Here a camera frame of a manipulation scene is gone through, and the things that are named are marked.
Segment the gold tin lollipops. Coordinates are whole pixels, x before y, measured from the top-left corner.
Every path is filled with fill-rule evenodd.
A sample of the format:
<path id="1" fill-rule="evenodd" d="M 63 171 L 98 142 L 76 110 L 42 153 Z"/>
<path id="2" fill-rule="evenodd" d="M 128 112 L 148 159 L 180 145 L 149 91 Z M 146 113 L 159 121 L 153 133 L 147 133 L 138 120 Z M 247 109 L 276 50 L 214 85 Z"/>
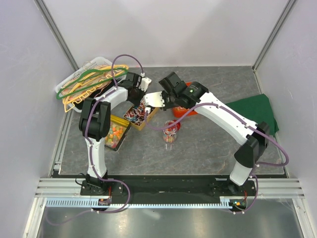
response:
<path id="1" fill-rule="evenodd" d="M 132 127 L 141 131 L 146 125 L 145 109 L 145 101 L 142 99 L 138 106 L 132 105 L 128 111 L 124 113 L 123 117 L 131 123 Z"/>

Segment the red jar lid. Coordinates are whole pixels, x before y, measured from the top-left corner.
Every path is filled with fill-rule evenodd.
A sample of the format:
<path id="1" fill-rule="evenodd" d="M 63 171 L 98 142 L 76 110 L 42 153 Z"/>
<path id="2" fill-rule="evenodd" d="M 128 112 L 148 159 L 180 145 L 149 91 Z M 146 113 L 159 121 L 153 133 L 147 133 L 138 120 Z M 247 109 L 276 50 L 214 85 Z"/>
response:
<path id="1" fill-rule="evenodd" d="M 178 122 L 176 124 L 176 128 L 177 128 L 177 130 L 179 130 L 181 128 L 181 123 L 180 122 Z"/>

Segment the clear plastic jar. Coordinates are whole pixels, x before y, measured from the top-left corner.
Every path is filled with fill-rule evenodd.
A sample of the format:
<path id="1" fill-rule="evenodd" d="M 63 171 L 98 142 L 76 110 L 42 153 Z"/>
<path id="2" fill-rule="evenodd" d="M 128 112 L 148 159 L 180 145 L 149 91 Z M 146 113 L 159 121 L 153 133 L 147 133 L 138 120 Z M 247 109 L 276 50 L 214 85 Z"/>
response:
<path id="1" fill-rule="evenodd" d="M 178 127 L 177 125 L 171 126 L 173 123 L 174 123 L 173 120 L 168 120 L 165 122 L 163 126 L 163 127 L 167 127 L 166 129 L 163 130 L 163 135 L 162 135 L 166 148 L 168 148 L 168 146 L 171 147 L 177 138 Z"/>

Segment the gold square tin star candies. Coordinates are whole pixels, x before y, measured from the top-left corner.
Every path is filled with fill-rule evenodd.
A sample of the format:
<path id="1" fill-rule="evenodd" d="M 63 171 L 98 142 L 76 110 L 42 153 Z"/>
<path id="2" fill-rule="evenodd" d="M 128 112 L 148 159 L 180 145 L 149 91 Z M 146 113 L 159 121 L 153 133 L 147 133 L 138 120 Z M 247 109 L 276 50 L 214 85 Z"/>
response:
<path id="1" fill-rule="evenodd" d="M 126 119 L 110 115 L 110 128 L 105 138 L 105 147 L 117 151 L 126 137 L 131 125 Z"/>

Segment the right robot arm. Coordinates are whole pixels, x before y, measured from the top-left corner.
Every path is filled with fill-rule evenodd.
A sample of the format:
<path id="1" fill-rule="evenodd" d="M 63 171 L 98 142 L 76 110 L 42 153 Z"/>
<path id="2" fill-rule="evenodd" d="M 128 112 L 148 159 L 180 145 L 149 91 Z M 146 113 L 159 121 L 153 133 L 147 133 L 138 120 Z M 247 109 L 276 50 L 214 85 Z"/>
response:
<path id="1" fill-rule="evenodd" d="M 257 123 L 245 118 L 222 103 L 201 83 L 195 81 L 187 85 L 175 72 L 163 78 L 159 84 L 163 88 L 161 94 L 165 109 L 177 106 L 194 109 L 224 129 L 240 144 L 234 154 L 236 162 L 226 186 L 230 194 L 240 194 L 256 162 L 268 146 L 269 125 L 264 121 Z"/>

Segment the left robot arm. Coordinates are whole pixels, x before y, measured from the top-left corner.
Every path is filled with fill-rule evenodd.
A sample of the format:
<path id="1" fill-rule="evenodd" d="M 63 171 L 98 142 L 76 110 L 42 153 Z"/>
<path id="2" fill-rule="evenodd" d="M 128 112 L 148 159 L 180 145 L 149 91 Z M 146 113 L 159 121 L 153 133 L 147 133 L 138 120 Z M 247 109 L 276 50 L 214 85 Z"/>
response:
<path id="1" fill-rule="evenodd" d="M 98 195 L 107 193 L 109 188 L 106 181 L 105 137 L 110 130 L 111 110 L 125 101 L 139 105 L 150 83 L 151 80 L 144 73 L 138 75 L 128 72 L 117 87 L 111 83 L 99 94 L 83 102 L 79 129 L 85 137 L 88 150 L 89 168 L 85 179 L 86 184 L 91 185 Z"/>

